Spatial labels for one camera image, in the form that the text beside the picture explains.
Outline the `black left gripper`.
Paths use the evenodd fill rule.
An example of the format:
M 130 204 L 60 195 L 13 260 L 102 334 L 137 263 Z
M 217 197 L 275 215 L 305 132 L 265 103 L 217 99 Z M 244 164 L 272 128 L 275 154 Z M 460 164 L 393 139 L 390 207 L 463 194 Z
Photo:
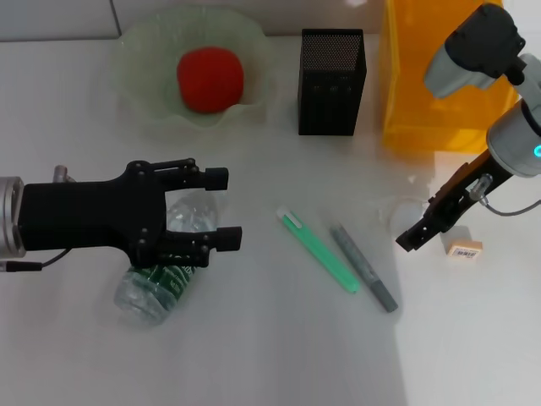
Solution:
M 134 266 L 152 266 L 165 232 L 165 192 L 147 162 L 131 162 L 108 181 L 27 184 L 19 234 L 28 251 L 113 247 Z

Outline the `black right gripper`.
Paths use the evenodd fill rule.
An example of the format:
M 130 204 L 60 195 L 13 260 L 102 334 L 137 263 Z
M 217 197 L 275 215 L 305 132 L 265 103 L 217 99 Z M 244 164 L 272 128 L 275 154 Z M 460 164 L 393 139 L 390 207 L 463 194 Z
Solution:
M 488 150 L 472 162 L 460 166 L 451 178 L 429 199 L 429 207 L 421 219 L 396 238 L 406 251 L 418 250 L 434 236 L 446 232 L 480 198 L 470 192 L 481 182 L 482 177 L 491 182 L 481 195 L 487 195 L 512 177 L 489 153 Z

